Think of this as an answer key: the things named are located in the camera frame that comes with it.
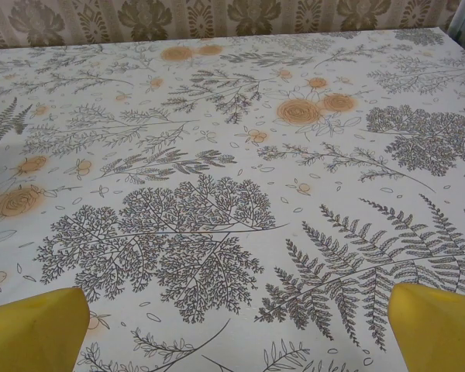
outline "wallpaper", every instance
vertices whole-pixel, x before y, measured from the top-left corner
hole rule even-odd
[[[404,282],[465,295],[439,28],[0,50],[0,304],[82,288],[76,372],[406,371]]]
[[[460,0],[0,0],[0,48],[441,26]]]

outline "rose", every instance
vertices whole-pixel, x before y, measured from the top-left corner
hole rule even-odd
[[[26,159],[24,163],[19,165],[19,173],[28,173],[39,170],[43,165],[45,165],[47,159],[45,157],[33,157],[31,159]]]
[[[327,85],[327,81],[325,79],[322,79],[321,77],[314,77],[313,79],[310,79],[308,81],[308,85],[310,85],[312,88],[323,88]]]
[[[355,101],[349,95],[334,93],[324,98],[324,107],[329,111],[349,111],[355,106]]]
[[[198,54],[202,56],[215,56],[222,52],[222,47],[220,45],[205,45],[198,49]]]
[[[277,108],[277,114],[291,124],[310,124],[319,120],[317,106],[306,99],[291,99]]]
[[[186,46],[172,46],[164,50],[160,56],[163,60],[188,60],[193,57],[193,52]]]
[[[20,188],[0,195],[0,215],[12,217],[27,212],[33,207],[40,194],[31,188]]]

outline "patterned wallpaper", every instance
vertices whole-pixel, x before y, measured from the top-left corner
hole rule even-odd
[[[0,0],[0,48],[447,27],[460,0]]]

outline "tablecloth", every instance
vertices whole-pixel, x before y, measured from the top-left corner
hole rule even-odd
[[[465,295],[439,29],[0,50],[0,305],[82,288],[76,371],[404,371],[401,282]]]

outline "gray fern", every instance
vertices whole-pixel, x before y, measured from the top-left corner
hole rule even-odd
[[[13,130],[17,134],[22,134],[22,132],[26,128],[24,119],[28,111],[31,109],[32,105],[29,105],[27,108],[14,115],[16,107],[17,98],[14,98],[12,103],[5,110],[0,112],[0,141],[8,132]]]
[[[311,259],[310,252],[302,253],[287,240],[288,253],[300,278],[276,267],[281,288],[266,285],[269,297],[263,298],[256,321],[283,322],[289,316],[299,329],[312,321],[332,339],[332,302],[355,344],[360,341],[354,319],[360,315],[367,319],[375,343],[385,351],[389,334],[387,307],[395,284],[424,284],[465,294],[465,233],[431,200],[421,197],[432,214],[434,229],[415,223],[411,214],[361,199],[378,210],[395,231],[387,239],[387,231],[378,230],[371,236],[371,223],[358,229],[359,219],[342,218],[321,205],[322,215],[348,243],[340,246],[337,239],[303,222],[303,230],[319,256]],[[356,249],[350,251],[349,244]]]

